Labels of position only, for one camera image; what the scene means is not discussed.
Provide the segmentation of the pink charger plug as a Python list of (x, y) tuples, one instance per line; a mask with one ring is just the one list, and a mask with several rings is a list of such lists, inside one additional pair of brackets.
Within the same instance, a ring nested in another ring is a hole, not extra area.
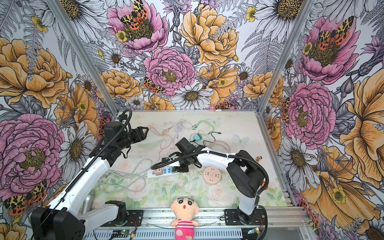
[(155, 176), (161, 176), (161, 175), (163, 175), (163, 169), (162, 169), (162, 168), (155, 169), (155, 170), (154, 170), (154, 175), (155, 175)]

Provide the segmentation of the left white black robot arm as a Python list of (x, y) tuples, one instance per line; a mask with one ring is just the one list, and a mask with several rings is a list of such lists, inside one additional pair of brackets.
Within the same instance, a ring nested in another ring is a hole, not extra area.
[(149, 129), (132, 129), (131, 117), (132, 110), (127, 109), (116, 122), (108, 123), (104, 128), (105, 136), (90, 153), (76, 177), (47, 207), (38, 207), (32, 212), (33, 240), (81, 240), (106, 223), (126, 222), (126, 205), (120, 201), (109, 201), (85, 214), (80, 213), (80, 208), (94, 185), (122, 155), (122, 151), (147, 138)]

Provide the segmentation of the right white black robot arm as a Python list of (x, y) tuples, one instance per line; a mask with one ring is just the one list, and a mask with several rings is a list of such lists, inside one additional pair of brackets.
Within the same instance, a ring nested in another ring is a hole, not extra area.
[(267, 171), (244, 150), (238, 153), (216, 152), (202, 145), (193, 145), (186, 138), (176, 143), (177, 152), (162, 158), (159, 163), (151, 166), (151, 170), (164, 169), (174, 163), (179, 166), (173, 167), (178, 173), (187, 173), (189, 166), (206, 168), (213, 167), (225, 171), (230, 176), (236, 189), (241, 193), (240, 202), (236, 209), (230, 209), (224, 216), (228, 220), (234, 220), (236, 224), (264, 225), (261, 238), (264, 238), (268, 229), (268, 217), (265, 207), (259, 204), (261, 193), (269, 185)]

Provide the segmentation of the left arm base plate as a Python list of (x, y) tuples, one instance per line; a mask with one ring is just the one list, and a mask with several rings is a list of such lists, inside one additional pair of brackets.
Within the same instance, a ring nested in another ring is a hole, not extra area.
[(142, 225), (144, 210), (127, 210), (127, 223), (129, 227), (140, 227)]

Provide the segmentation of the white blue power strip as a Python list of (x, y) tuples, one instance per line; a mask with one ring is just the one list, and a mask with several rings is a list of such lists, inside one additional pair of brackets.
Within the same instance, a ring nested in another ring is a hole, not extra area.
[(175, 167), (164, 167), (155, 170), (148, 170), (147, 179), (165, 178), (177, 176), (179, 172), (175, 170)]

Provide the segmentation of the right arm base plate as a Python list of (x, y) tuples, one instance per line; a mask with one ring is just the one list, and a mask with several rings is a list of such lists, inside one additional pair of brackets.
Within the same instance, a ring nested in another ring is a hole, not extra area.
[(266, 210), (256, 208), (248, 216), (239, 209), (224, 209), (224, 218), (226, 226), (261, 226), (268, 223)]

